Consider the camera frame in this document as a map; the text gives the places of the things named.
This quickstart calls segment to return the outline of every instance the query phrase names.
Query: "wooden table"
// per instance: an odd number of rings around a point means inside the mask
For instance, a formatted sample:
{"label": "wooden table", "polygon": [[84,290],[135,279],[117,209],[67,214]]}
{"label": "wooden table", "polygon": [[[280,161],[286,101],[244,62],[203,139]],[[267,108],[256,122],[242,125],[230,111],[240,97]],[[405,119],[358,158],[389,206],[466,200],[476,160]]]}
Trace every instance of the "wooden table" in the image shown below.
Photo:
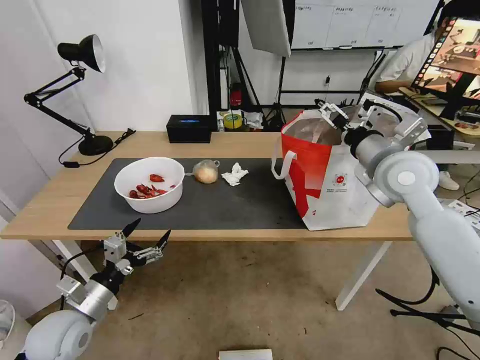
{"label": "wooden table", "polygon": [[[120,132],[102,132],[112,139]],[[3,230],[3,239],[52,240],[66,258],[78,254],[78,240],[101,240],[112,230],[70,230],[68,225],[115,158],[270,158],[278,133],[217,132],[210,144],[170,144],[165,132],[137,132],[100,161],[80,168],[62,169]],[[74,161],[86,162],[79,154]],[[173,230],[171,241],[373,241],[362,263],[337,298],[343,310],[392,241],[412,239],[407,225],[408,211],[402,204],[379,207],[370,224],[362,228],[325,231],[307,229]],[[165,230],[136,230],[133,241],[156,241]],[[96,272],[81,256],[72,265],[88,280]]]}

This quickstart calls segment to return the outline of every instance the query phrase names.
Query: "monitor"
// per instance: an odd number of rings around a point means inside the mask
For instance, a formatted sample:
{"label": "monitor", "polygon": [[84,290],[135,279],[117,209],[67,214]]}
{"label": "monitor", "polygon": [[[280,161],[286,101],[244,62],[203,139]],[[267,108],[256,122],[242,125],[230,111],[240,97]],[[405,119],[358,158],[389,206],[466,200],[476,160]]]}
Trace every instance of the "monitor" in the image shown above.
{"label": "monitor", "polygon": [[453,18],[413,81],[413,87],[448,101],[441,116],[480,112],[480,20]]}

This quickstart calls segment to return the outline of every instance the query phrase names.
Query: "red and white bag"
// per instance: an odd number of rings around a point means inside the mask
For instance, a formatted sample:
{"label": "red and white bag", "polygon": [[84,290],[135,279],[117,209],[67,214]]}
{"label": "red and white bag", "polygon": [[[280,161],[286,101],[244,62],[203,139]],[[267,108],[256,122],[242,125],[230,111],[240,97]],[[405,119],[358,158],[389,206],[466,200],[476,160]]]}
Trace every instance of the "red and white bag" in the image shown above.
{"label": "red and white bag", "polygon": [[275,170],[278,148],[271,158],[271,172],[276,179],[285,179],[309,230],[369,223],[379,203],[355,176],[358,160],[342,144],[340,131],[319,118],[317,110],[305,110],[283,127],[281,147],[281,172]]}

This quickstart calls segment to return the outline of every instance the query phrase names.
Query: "white bowl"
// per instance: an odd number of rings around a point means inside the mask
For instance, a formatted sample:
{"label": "white bowl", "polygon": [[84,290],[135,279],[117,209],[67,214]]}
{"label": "white bowl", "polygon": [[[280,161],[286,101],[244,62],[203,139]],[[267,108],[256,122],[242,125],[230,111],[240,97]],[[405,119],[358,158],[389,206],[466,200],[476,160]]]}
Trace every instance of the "white bowl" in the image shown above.
{"label": "white bowl", "polygon": [[[165,182],[151,182],[150,174],[157,174]],[[143,214],[160,213],[174,206],[182,197],[185,169],[178,161],[169,157],[147,157],[125,166],[116,175],[113,186],[133,210]],[[150,188],[168,191],[163,195],[146,199],[129,197],[130,190],[136,190],[137,185],[144,184]]]}

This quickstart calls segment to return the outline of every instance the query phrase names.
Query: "table leg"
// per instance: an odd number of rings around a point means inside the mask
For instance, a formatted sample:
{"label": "table leg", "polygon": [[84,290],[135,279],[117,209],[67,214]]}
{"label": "table leg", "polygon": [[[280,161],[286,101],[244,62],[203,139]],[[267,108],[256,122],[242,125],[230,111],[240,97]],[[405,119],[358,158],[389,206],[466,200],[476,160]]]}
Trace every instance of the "table leg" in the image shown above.
{"label": "table leg", "polygon": [[374,242],[368,248],[366,255],[356,268],[355,273],[347,281],[335,300],[336,308],[339,311],[343,311],[347,307],[350,300],[355,296],[391,244],[391,241]]}
{"label": "table leg", "polygon": [[[62,241],[62,240],[52,240],[56,247],[60,250],[62,255],[66,260],[70,259],[72,256],[77,255],[82,252],[80,246],[74,240]],[[72,260],[70,264],[73,268],[78,271],[80,276],[87,282],[90,277],[97,272],[92,263],[87,259],[86,256],[79,256],[75,260]]]}

